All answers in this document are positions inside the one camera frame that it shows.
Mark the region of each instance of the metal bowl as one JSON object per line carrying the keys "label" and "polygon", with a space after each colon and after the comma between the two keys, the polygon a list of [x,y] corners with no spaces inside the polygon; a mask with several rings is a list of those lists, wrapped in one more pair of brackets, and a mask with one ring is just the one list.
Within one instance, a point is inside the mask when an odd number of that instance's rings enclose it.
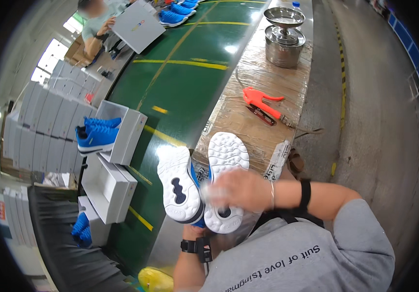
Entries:
{"label": "metal bowl", "polygon": [[303,13],[285,7],[266,9],[263,14],[269,22],[284,29],[300,26],[305,21]]}

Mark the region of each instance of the concrete floor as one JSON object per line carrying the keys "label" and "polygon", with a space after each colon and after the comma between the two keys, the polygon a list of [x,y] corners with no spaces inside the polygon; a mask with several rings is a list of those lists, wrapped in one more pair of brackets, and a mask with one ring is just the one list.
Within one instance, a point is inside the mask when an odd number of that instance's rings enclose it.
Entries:
{"label": "concrete floor", "polygon": [[[406,79],[413,67],[391,27],[364,0],[313,0],[313,13],[312,71],[300,125],[327,133],[301,137],[294,147],[309,177],[350,187],[370,204],[394,248],[397,275],[419,231],[419,106],[410,101]],[[342,131],[335,21],[346,62]]]}

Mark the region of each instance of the plastic bottle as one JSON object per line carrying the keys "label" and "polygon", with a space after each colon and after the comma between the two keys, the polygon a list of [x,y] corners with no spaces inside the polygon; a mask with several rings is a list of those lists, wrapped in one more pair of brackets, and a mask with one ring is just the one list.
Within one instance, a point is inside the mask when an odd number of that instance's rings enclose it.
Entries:
{"label": "plastic bottle", "polygon": [[292,9],[297,10],[303,14],[302,10],[300,9],[300,3],[298,3],[297,1],[292,2]]}

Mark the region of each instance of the light green shirt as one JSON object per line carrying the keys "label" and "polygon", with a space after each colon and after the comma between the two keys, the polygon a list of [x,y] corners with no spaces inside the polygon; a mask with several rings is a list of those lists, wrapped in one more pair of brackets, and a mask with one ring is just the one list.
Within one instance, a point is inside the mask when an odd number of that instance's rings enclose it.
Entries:
{"label": "light green shirt", "polygon": [[[113,2],[107,5],[108,10],[104,12],[101,16],[88,19],[86,21],[83,31],[81,32],[81,36],[83,40],[86,41],[88,38],[94,37],[96,33],[101,29],[101,26],[112,16],[120,15],[126,7],[126,5],[130,3],[128,0],[119,0],[118,2]],[[104,47],[106,47],[106,51],[109,51],[117,41],[120,40],[118,36],[116,36],[112,30],[108,30],[106,32],[109,37],[104,42]]]}

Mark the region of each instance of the bracelet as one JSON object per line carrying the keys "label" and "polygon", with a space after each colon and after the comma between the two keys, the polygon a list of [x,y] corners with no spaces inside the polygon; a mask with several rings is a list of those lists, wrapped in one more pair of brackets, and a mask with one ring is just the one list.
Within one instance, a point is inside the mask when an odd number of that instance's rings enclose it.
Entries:
{"label": "bracelet", "polygon": [[274,209],[274,184],[272,181],[270,181],[270,183],[271,183],[272,208]]}

